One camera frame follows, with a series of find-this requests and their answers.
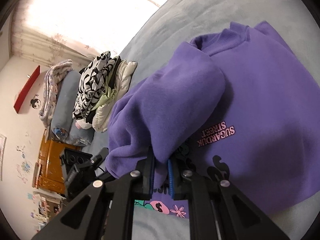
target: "orange wooden furniture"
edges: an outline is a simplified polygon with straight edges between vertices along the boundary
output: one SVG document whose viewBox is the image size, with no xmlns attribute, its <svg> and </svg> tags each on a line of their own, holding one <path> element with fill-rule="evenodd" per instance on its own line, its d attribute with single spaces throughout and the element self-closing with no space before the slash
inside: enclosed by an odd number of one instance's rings
<svg viewBox="0 0 320 240">
<path fill-rule="evenodd" d="M 33 176 L 33 187 L 64 194 L 65 187 L 59 159 L 64 148 L 80 150 L 80 147 L 58 141 L 48 140 L 45 142 L 44 136 L 42 137 Z"/>
</svg>

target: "picture frame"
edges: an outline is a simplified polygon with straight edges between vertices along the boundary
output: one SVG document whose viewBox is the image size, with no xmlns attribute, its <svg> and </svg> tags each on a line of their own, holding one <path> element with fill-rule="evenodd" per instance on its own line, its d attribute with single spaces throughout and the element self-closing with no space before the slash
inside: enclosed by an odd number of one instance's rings
<svg viewBox="0 0 320 240">
<path fill-rule="evenodd" d="M 3 164 L 3 155 L 4 155 L 4 146 L 6 141 L 6 136 L 0 133 L 0 181 L 2 181 L 2 164 Z"/>
</svg>

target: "black metal bracket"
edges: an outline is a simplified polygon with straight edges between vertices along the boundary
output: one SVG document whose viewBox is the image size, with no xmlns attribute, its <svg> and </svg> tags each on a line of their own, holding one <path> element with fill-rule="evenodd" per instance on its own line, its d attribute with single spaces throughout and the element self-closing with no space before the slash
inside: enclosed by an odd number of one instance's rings
<svg viewBox="0 0 320 240">
<path fill-rule="evenodd" d="M 103 163 L 108 155 L 108 148 L 102 148 L 100 152 L 91 159 L 92 155 L 80 151 L 65 148 L 60 154 L 61 169 L 65 185 L 65 196 L 67 201 L 73 200 L 93 181 L 100 179 L 103 182 L 112 181 L 115 178 L 104 172 L 98 177 L 95 170 Z"/>
<path fill-rule="evenodd" d="M 154 165 L 149 154 L 120 179 L 95 180 L 32 240 L 131 240 L 134 200 L 150 200 Z M 189 203 L 191 240 L 289 240 L 230 181 L 206 179 L 174 156 L 168 168 L 172 198 Z"/>
</svg>

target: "silver screw head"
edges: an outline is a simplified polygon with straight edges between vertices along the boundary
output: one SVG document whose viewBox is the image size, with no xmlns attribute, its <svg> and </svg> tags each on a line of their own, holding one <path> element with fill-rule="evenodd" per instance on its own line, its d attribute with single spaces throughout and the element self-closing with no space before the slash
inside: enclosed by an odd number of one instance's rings
<svg viewBox="0 0 320 240">
<path fill-rule="evenodd" d="M 230 186 L 230 182 L 226 179 L 223 179 L 222 181 L 220 181 L 220 185 L 222 187 L 229 187 Z"/>
<path fill-rule="evenodd" d="M 137 171 L 137 170 L 130 172 L 131 177 L 134 177 L 134 178 L 139 177 L 140 174 L 141 174 L 140 171 Z"/>
<path fill-rule="evenodd" d="M 102 182 L 101 180 L 95 180 L 95 181 L 92 183 L 92 185 L 93 185 L 94 187 L 102 187 L 103 182 Z"/>
<path fill-rule="evenodd" d="M 182 175 L 185 176 L 185 177 L 191 177 L 192 176 L 192 171 L 184 170 L 182 172 Z"/>
</svg>

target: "sheer curtain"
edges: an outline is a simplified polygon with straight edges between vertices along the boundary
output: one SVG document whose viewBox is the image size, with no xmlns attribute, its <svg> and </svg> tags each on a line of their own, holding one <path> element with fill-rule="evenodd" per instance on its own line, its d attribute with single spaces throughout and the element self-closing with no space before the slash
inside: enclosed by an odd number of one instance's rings
<svg viewBox="0 0 320 240">
<path fill-rule="evenodd" d="M 118 55 L 167 0 L 20 0 L 12 53 L 52 66 L 86 66 L 99 53 Z"/>
</svg>

